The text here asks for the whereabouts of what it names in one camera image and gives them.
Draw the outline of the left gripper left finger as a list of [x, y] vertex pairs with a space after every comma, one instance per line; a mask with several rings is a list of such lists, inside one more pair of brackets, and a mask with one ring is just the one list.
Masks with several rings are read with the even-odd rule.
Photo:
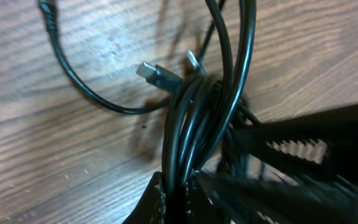
[[195, 223], [197, 199], [198, 183], [191, 179], [178, 196], [178, 200], [169, 203], [163, 184], [163, 174], [155, 172], [123, 224]]

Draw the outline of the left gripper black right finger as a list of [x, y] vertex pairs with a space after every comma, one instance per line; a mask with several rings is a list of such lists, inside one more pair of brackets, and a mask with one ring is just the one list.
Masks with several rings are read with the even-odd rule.
[[[234, 139], [245, 154], [288, 175], [326, 182], [343, 178], [358, 185], [358, 103], [271, 123], [235, 128]], [[316, 147], [326, 150], [320, 162], [275, 149]]]

